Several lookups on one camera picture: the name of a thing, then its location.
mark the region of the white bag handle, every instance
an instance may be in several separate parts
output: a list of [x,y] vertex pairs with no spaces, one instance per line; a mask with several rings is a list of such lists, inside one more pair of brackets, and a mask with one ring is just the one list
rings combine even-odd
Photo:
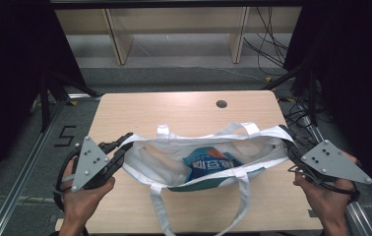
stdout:
[[[232,227],[234,227],[245,215],[250,206],[251,196],[250,196],[250,180],[248,178],[247,172],[245,172],[244,168],[236,167],[231,169],[234,172],[235,178],[238,180],[239,185],[239,192],[240,192],[240,205],[238,208],[237,214],[235,214],[232,222],[229,224],[227,228],[222,230],[216,236],[220,236],[228,232]],[[167,211],[164,207],[164,202],[161,197],[161,189],[164,186],[160,184],[152,184],[151,186],[151,197],[153,206],[155,207],[155,212],[158,218],[158,222],[163,230],[164,235],[166,236],[174,236],[175,234],[170,228],[170,221],[168,219]]]
[[162,142],[169,142],[172,140],[211,140],[211,139],[218,139],[220,137],[223,137],[225,139],[229,138],[237,138],[236,134],[233,134],[235,131],[244,128],[246,131],[245,137],[244,138],[251,138],[254,135],[260,133],[259,127],[255,123],[252,122],[246,122],[246,123],[237,123],[237,122],[232,122],[222,130],[220,130],[217,133],[207,135],[207,136],[202,136],[202,137],[194,137],[194,138],[186,138],[186,137],[181,137],[178,135],[175,135],[174,133],[171,133],[167,125],[159,125],[157,126],[157,139]]

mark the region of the floor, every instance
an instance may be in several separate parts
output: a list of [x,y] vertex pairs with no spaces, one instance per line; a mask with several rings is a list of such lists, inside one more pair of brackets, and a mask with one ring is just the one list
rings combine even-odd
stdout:
[[[275,38],[280,43],[288,45],[291,34],[275,34]],[[84,76],[86,76],[88,85],[92,86],[93,89],[101,88],[105,92],[119,89],[124,91],[124,88],[106,88],[108,87],[108,77],[111,77],[109,74],[115,71],[113,69],[118,69],[117,73],[119,75],[127,77],[133,71],[143,72],[145,79],[152,81],[158,80],[158,74],[152,75],[151,72],[163,70],[167,73],[173,73],[173,75],[176,75],[175,73],[179,73],[179,71],[196,74],[207,73],[220,77],[229,75],[240,78],[240,80],[254,80],[254,84],[258,83],[259,85],[265,84],[268,78],[274,79],[277,75],[285,73],[285,70],[271,60],[260,56],[247,43],[243,44],[240,63],[232,64],[226,35],[224,34],[136,35],[128,60],[123,66],[116,65],[113,49],[107,35],[69,35],[68,39],[78,64]],[[277,60],[282,60],[281,57],[277,56],[276,49],[271,44],[263,42],[257,34],[246,35],[246,39],[258,48],[263,43],[263,51],[273,55]],[[229,85],[234,86],[234,83],[235,81],[229,82]],[[239,83],[242,83],[242,81],[237,79],[236,83],[236,89],[240,89]],[[292,80],[280,86],[277,95],[283,98],[290,97],[288,91],[291,83]],[[142,91],[144,89],[148,88],[134,87],[132,91]],[[194,87],[180,88],[173,86],[165,89],[181,90],[194,89]],[[79,93],[79,91],[69,88],[69,93]],[[83,134],[89,131],[90,122],[98,105],[98,100],[95,99],[81,98],[74,101],[77,101],[78,105],[72,105],[73,103],[56,104],[51,99],[51,106],[56,107],[55,110],[60,111],[60,113],[55,120],[56,128],[51,129],[48,137],[40,136],[40,108],[37,102],[27,121],[26,128],[16,139],[10,156],[0,164],[0,210],[2,210],[2,203],[8,200],[8,195],[11,195],[11,190],[17,185],[23,185],[22,191],[16,195],[15,209],[2,220],[5,222],[0,226],[3,235],[45,235],[51,232],[56,218],[60,217],[58,209],[51,200],[51,191],[46,186],[51,185],[50,180],[54,179],[56,170],[61,164],[60,159],[57,159],[56,156],[66,154],[66,150],[60,148],[60,145],[66,145],[68,141],[52,137],[62,137],[63,132],[69,132],[75,126],[78,127],[78,132],[74,139],[81,139]],[[291,111],[293,105],[294,102],[291,101],[282,102],[280,108],[283,114]],[[74,117],[81,116],[84,119],[74,119]],[[321,114],[319,122],[320,131],[324,137],[336,140],[341,148],[349,151],[350,147],[346,144],[338,127],[332,124],[330,115]],[[54,151],[51,154],[45,154],[42,159],[35,159],[33,163],[29,163],[31,156],[36,155],[33,147],[37,146],[40,139],[45,139],[46,142],[41,148],[49,148],[49,150]],[[22,169],[25,168],[30,171],[30,177],[22,182],[17,181],[22,176]],[[372,186],[360,185],[359,188],[363,193],[361,205],[365,209],[372,226]],[[354,221],[350,220],[351,234],[363,235],[361,234],[362,230],[356,228]],[[319,234],[318,231],[291,233],[306,236]],[[263,232],[262,235],[279,234]]]

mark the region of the hand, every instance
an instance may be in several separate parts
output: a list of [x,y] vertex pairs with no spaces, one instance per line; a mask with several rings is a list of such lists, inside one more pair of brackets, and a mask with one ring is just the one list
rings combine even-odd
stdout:
[[[344,154],[348,156],[354,163],[357,161],[354,156],[346,152]],[[300,186],[302,188],[309,205],[321,220],[327,236],[346,235],[344,213],[346,205],[350,199],[349,195],[339,194],[316,186],[307,181],[303,177],[302,172],[295,173],[293,185]],[[354,190],[354,185],[352,182],[345,179],[338,179],[335,182],[335,187],[349,191]]]
[[[74,158],[66,166],[63,176],[72,174],[73,164]],[[81,189],[76,193],[67,190],[63,195],[65,216],[59,235],[81,235],[88,219],[91,218],[99,205],[100,200],[113,189],[114,184],[115,178],[111,177],[103,186],[96,189]],[[64,183],[62,189],[70,186],[71,183]]]

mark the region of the gray carpet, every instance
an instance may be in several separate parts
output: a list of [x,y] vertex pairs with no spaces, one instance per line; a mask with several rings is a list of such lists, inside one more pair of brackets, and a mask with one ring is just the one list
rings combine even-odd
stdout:
[[[264,82],[260,82],[260,80],[265,78],[264,74],[260,70],[253,68],[229,68],[227,71],[197,67],[83,69],[82,72],[91,89],[105,93],[255,90],[265,85]],[[284,70],[272,70],[271,72],[280,74]],[[277,89],[276,94],[278,97],[288,97],[291,83],[292,81],[289,81]],[[69,93],[79,93],[74,88],[67,88],[67,90]],[[280,102],[279,106],[283,115],[287,115],[294,104],[294,102]],[[88,133],[97,106],[97,100],[79,100],[76,105],[68,104],[64,107],[52,127],[46,146],[5,228],[4,235],[47,235],[53,231],[55,219],[60,217],[61,213],[51,200],[51,185],[55,181],[57,171],[68,151]],[[39,135],[41,127],[40,113],[40,107],[38,106],[34,114],[29,116],[26,121],[27,125],[16,138],[16,144],[10,150],[10,156],[0,164],[0,206],[5,196],[11,190]],[[329,114],[326,112],[319,114],[318,122],[325,139],[329,139],[339,148],[351,152],[348,142],[339,131],[339,128],[333,123]],[[290,128],[301,136],[309,136],[305,129],[298,128],[296,125],[291,125]],[[74,138],[73,140],[70,140],[70,138],[62,139],[60,135]],[[358,185],[358,188],[362,192],[360,202],[372,222],[372,186]],[[353,235],[359,235],[354,225],[352,225],[352,228]],[[306,236],[319,234],[318,231],[289,233]],[[261,235],[273,236],[278,234],[275,232],[263,232]]]

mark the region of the person's left hand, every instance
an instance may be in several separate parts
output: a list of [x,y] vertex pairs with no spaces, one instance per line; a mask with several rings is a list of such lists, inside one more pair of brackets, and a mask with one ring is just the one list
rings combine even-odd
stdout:
[[[64,171],[64,177],[72,174],[74,158],[70,160]],[[71,181],[63,183],[62,189],[69,188]],[[70,189],[64,192],[64,221],[59,235],[81,235],[86,223],[93,215],[99,202],[109,193],[115,184],[115,178],[111,177],[103,186],[74,193]]]

